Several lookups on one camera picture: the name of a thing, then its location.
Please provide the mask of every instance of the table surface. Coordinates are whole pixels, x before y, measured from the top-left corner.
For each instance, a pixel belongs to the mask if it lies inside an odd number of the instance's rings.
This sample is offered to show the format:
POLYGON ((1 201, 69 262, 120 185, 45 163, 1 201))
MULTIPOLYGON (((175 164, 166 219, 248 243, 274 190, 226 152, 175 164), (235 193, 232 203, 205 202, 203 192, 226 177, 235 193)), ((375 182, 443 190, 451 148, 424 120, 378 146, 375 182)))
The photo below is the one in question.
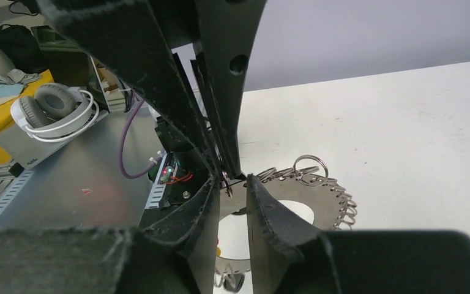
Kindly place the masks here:
MULTIPOLYGON (((132 173, 160 149, 148 111, 138 116, 132 173)), ((118 170, 126 120, 110 114, 36 167, 0 228, 137 225, 151 184, 118 170)), ((470 62, 246 92, 239 144, 246 173, 321 157, 359 205, 355 229, 470 235, 470 62)))

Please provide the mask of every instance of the gray ear pad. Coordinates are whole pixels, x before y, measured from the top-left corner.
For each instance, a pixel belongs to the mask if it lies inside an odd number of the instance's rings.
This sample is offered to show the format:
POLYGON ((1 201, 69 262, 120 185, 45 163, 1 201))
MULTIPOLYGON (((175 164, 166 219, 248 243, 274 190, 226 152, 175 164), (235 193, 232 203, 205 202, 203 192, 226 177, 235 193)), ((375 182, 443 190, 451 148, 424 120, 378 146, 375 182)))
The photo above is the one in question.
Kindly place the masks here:
POLYGON ((40 86, 35 92, 35 100, 42 110, 56 119, 65 118, 76 107, 76 100, 67 87, 57 83, 40 86))
POLYGON ((39 105, 31 96, 19 98, 19 106, 21 107, 26 121, 35 129, 45 127, 50 124, 50 120, 46 116, 39 105))

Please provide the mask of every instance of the black bag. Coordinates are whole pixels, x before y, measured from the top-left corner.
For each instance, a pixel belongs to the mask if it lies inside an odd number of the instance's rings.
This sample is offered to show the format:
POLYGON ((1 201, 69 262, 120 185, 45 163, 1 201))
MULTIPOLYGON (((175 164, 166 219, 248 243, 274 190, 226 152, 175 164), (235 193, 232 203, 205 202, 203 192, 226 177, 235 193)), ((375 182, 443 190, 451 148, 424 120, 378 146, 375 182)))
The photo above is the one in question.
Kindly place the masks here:
POLYGON ((27 74, 39 74, 48 69, 35 37, 25 26, 1 25, 0 49, 12 60, 15 68, 27 74))

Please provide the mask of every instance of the white table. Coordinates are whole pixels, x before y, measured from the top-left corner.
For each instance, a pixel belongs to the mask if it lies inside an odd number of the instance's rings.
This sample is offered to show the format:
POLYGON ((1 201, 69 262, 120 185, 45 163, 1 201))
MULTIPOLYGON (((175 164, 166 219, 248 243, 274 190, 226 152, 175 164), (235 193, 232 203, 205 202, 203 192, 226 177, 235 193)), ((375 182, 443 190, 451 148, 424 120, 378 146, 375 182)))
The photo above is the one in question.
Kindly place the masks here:
POLYGON ((355 229, 470 236, 470 62, 246 92, 239 143, 246 173, 321 157, 355 229))

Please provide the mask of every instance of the headphones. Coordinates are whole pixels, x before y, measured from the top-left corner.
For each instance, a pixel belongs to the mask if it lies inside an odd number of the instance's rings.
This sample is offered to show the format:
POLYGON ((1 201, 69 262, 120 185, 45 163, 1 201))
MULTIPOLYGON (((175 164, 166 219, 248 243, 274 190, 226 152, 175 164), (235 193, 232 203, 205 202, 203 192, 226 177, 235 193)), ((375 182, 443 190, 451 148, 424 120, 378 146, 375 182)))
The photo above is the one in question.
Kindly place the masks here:
POLYGON ((10 112, 15 123, 31 138, 57 143, 70 140, 91 127, 98 118, 99 108, 88 91, 47 83, 37 89, 35 98, 25 96, 14 101, 10 112), (95 113, 89 120, 93 105, 95 113))

